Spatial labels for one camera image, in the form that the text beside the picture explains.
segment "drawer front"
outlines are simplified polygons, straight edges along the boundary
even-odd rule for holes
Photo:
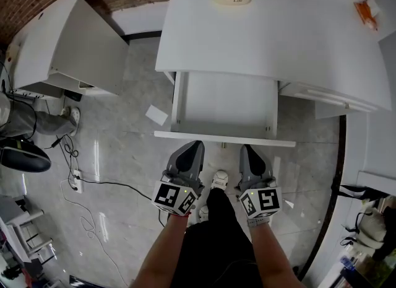
[[[215,136],[215,135],[164,132],[164,131],[155,131],[154,136],[164,137],[164,138],[186,139],[190,141],[228,142],[231,144],[296,147],[296,142],[277,141],[274,139],[255,139],[255,138],[246,138],[246,137]]]
[[[322,89],[316,89],[314,87],[309,87],[297,83],[292,83],[284,86],[279,91],[279,94],[291,97],[305,98],[307,100],[323,102],[346,109],[363,111],[366,113],[378,110],[376,107],[370,104],[360,102],[352,98],[346,98],[340,94],[329,93]]]

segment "white cable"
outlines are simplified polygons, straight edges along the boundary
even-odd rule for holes
[[[2,247],[1,247],[1,250],[0,250],[1,253],[2,253],[2,251],[3,251],[3,249],[4,249],[4,247],[6,247],[6,244],[7,244],[7,240],[4,241],[4,244],[3,244]]]
[[[81,225],[82,225],[83,229],[87,232],[87,237],[88,237],[88,238],[91,238],[91,239],[93,239],[93,238],[96,237],[96,239],[98,240],[98,242],[99,242],[99,244],[100,244],[100,246],[101,246],[101,249],[102,249],[103,252],[107,255],[107,257],[109,258],[109,260],[111,260],[111,262],[116,266],[116,269],[117,269],[117,272],[118,272],[119,276],[120,276],[121,279],[123,280],[123,283],[125,284],[125,286],[128,287],[128,284],[125,282],[125,280],[124,280],[124,278],[123,278],[123,275],[121,275],[121,273],[119,272],[119,268],[118,268],[117,264],[113,261],[113,259],[110,257],[110,255],[107,254],[107,252],[105,251],[105,248],[103,247],[103,244],[101,243],[101,241],[99,240],[98,236],[97,236],[96,233],[95,233],[95,231],[96,231],[96,230],[95,230],[95,221],[94,221],[94,219],[93,219],[93,216],[92,216],[91,211],[90,211],[87,207],[85,207],[85,206],[83,206],[83,205],[81,205],[81,204],[79,204],[79,203],[76,203],[76,202],[72,202],[72,201],[70,201],[70,200],[67,200],[66,197],[64,196],[63,188],[62,188],[62,182],[64,182],[64,181],[67,181],[67,179],[61,181],[61,191],[62,191],[63,198],[65,199],[65,201],[67,201],[67,202],[69,202],[69,203],[71,203],[71,204],[74,204],[75,206],[80,206],[80,207],[84,208],[85,210],[87,210],[87,211],[89,212],[89,214],[91,215],[92,223],[90,223],[84,216],[80,216],[80,222],[81,222]],[[91,226],[91,229],[90,229],[90,230],[88,230],[88,229],[85,228],[84,223],[82,222],[83,220],[85,220],[86,223],[88,223],[88,224]]]

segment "power strip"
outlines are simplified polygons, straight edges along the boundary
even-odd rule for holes
[[[82,179],[82,174],[80,171],[78,170],[74,170],[74,175],[80,177],[80,179]],[[82,193],[82,181],[74,178],[74,187],[77,188],[77,190],[75,192],[77,193]]]

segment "wristband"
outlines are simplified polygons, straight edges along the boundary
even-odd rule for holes
[[[247,226],[248,227],[256,227],[260,224],[269,223],[270,219],[268,217],[259,217],[257,219],[248,219]]]

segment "white sneaker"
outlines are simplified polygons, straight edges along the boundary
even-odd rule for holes
[[[210,189],[219,188],[225,190],[228,184],[228,174],[224,170],[217,170],[213,176],[212,186]]]
[[[69,118],[70,117],[70,113],[71,113],[70,107],[64,107],[62,109],[61,116],[63,118]]]
[[[80,123],[80,110],[78,107],[74,107],[72,108],[71,112],[70,112],[70,117],[75,121],[75,130],[73,130],[73,132],[71,132],[69,135],[70,136],[75,136],[78,128],[79,128],[79,123]]]
[[[209,209],[208,209],[208,206],[203,206],[199,210],[199,220],[201,222],[205,222],[205,221],[209,220]]]

